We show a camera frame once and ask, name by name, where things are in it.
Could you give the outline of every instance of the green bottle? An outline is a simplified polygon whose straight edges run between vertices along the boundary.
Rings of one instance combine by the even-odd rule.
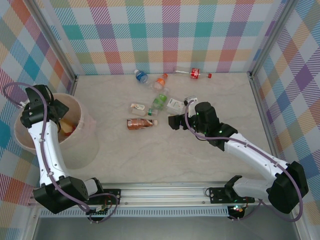
[[[152,108],[162,110],[168,98],[169,89],[164,88],[162,92],[153,100]]]

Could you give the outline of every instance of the cable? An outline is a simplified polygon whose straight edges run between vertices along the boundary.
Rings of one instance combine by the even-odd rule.
[[[110,199],[110,207],[108,207],[108,200],[107,200],[107,198],[104,199],[104,205],[105,205],[105,208],[109,210],[109,209],[112,207],[112,200],[111,200],[111,197],[110,197],[110,196],[107,196],[107,197],[108,197],[108,199]]]
[[[210,198],[210,196],[208,196],[207,195],[207,191],[210,189],[210,187],[208,187],[206,190],[205,190],[205,192],[204,192],[204,194],[208,197],[208,198]]]
[[[79,208],[84,211],[84,212],[89,212],[90,211],[90,207],[88,204],[86,204],[84,201],[81,201],[79,199],[76,199],[75,197],[69,195],[68,193],[66,193],[65,191],[63,191],[60,186],[56,183],[54,177],[53,177],[53,173],[50,171],[50,168],[49,168],[49,165],[48,165],[48,162],[47,162],[47,158],[46,158],[46,154],[45,154],[45,147],[44,147],[44,139],[45,139],[45,132],[46,132],[46,125],[47,125],[47,116],[48,116],[48,105],[47,105],[47,102],[44,98],[44,96],[41,94],[41,92],[36,89],[34,86],[31,86],[29,84],[26,84],[26,83],[23,83],[23,82],[10,82],[6,85],[4,85],[4,87],[2,88],[2,91],[3,91],[3,95],[11,102],[17,104],[18,106],[22,106],[20,103],[14,101],[11,97],[9,97],[9,95],[6,93],[6,89],[8,87],[11,87],[11,86],[18,86],[18,85],[22,85],[22,86],[25,86],[27,88],[30,88],[32,89],[33,91],[35,91],[39,97],[41,98],[41,101],[43,103],[43,125],[42,125],[42,131],[41,131],[41,141],[40,141],[40,150],[41,150],[41,156],[42,156],[42,160],[43,160],[43,164],[44,164],[44,168],[47,172],[47,176],[50,178],[52,184],[54,185],[54,187],[59,191],[59,193],[61,193],[63,196],[65,196],[66,198],[70,199],[71,201],[75,202],[78,204]],[[114,195],[114,194],[111,194],[111,193],[100,193],[100,194],[95,194],[95,195],[91,195],[89,196],[89,198],[94,198],[94,197],[98,197],[98,196],[111,196],[113,198],[116,199],[116,205],[115,205],[115,208],[114,210],[108,215],[106,216],[105,218],[103,218],[101,221],[97,221],[96,223],[102,223],[104,222],[105,220],[109,219],[112,214],[115,213],[116,209],[117,209],[117,206],[118,206],[118,199],[117,197]]]
[[[189,122],[188,122],[188,109],[189,109],[189,106],[190,104],[193,102],[193,100],[191,100],[185,107],[185,113],[184,113],[184,120],[185,120],[185,124],[187,126],[187,128],[190,130],[190,132],[195,135],[196,137],[200,138],[200,139],[205,139],[205,140],[228,140],[228,141],[234,141],[236,143],[239,143],[239,144],[242,144],[242,145],[245,145],[247,146],[247,148],[250,148],[252,150],[254,150],[255,152],[257,152],[258,154],[260,154],[261,156],[263,156],[264,158],[268,159],[271,163],[273,163],[275,166],[277,166],[281,171],[283,171],[287,177],[290,179],[290,181],[292,182],[295,190],[296,190],[296,193],[298,195],[298,198],[299,198],[299,213],[298,215],[296,216],[296,218],[287,218],[287,217],[283,217],[282,214],[280,214],[279,212],[275,211],[272,207],[266,205],[261,199],[260,199],[260,202],[258,206],[260,206],[261,204],[263,204],[264,206],[266,206],[268,209],[272,210],[279,218],[281,218],[282,220],[285,220],[287,222],[296,222],[298,221],[302,214],[303,214],[303,211],[304,211],[304,207],[303,207],[303,201],[302,201],[302,196],[301,196],[301,192],[299,190],[299,187],[296,183],[296,181],[293,179],[293,177],[288,173],[288,171],[286,169],[284,169],[280,164],[277,164],[277,162],[275,160],[273,160],[271,157],[269,157],[268,155],[266,155],[264,152],[262,152],[261,150],[255,148],[254,146],[250,145],[250,144],[247,144],[246,142],[244,141],[241,141],[241,140],[238,140],[238,139],[235,139],[235,138],[231,138],[231,137],[222,137],[222,136],[219,136],[219,137],[208,137],[208,136],[201,136],[199,134],[197,134],[189,125]]]
[[[45,85],[45,88],[47,89],[47,92],[50,93],[51,102],[53,102],[55,100],[55,98],[54,98],[52,91],[50,90],[50,88],[47,85]]]
[[[58,133],[60,133],[60,131],[61,131],[61,124],[60,122],[58,122]]]
[[[198,139],[199,141],[207,141],[207,140],[205,140],[205,139],[200,139],[200,138],[198,138],[197,136],[195,136],[196,137],[196,139]]]

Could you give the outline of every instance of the plastic bottle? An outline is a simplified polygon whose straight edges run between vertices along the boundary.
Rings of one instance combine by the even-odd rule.
[[[185,76],[191,79],[210,79],[212,77],[211,73],[201,73],[202,70],[199,68],[187,68],[177,66],[174,69],[174,74],[178,76]]]
[[[157,126],[157,120],[148,120],[148,119],[141,119],[141,118],[132,118],[126,120],[126,126],[129,130],[138,130],[144,129],[148,127]]]
[[[168,93],[169,89],[165,87],[162,92],[153,100],[151,107],[154,109],[162,110],[168,98]]]
[[[153,89],[154,89],[155,91],[161,91],[161,90],[164,88],[165,84],[166,84],[167,78],[168,78],[168,74],[166,74],[166,73],[162,74],[162,76],[159,77],[159,78],[154,82],[154,84],[153,84]]]
[[[129,105],[129,113],[138,115],[138,116],[157,116],[158,110],[153,109],[150,106],[147,106],[143,103],[133,102]]]
[[[148,75],[144,71],[134,70],[135,78],[139,81],[141,84],[147,84],[148,83]]]

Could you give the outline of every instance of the blue bottle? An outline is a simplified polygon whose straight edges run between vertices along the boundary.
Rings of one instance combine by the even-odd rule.
[[[135,78],[141,83],[146,84],[148,81],[148,75],[144,71],[134,70]]]

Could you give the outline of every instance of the black mounting bracket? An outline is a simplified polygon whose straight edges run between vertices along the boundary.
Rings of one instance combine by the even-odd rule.
[[[253,204],[255,202],[254,197],[241,197],[237,196],[234,200],[230,200],[227,196],[224,187],[210,187],[208,190],[208,196],[210,197],[211,204]]]
[[[59,121],[69,111],[69,108],[57,99],[46,85],[34,85],[42,94],[47,104],[47,119],[59,124]],[[40,96],[31,88],[27,87],[25,92],[29,103],[25,105],[20,121],[26,128],[31,128],[33,124],[44,120],[44,103]]]
[[[107,193],[107,194],[113,194],[117,197],[117,201],[118,201],[118,204],[120,204],[120,200],[121,200],[121,189],[103,189],[103,192],[104,193]],[[86,202],[88,205],[105,205],[105,203],[107,203],[108,205],[112,204],[113,206],[116,205],[116,200],[114,197],[108,197],[107,195],[106,196],[98,196],[98,197],[94,197],[94,198],[91,198],[89,201]],[[108,208],[105,208],[104,210],[101,210],[101,211],[96,211],[96,212],[93,212],[92,215],[91,215],[91,219],[93,221],[101,221],[104,216],[108,215],[109,214],[109,209]]]

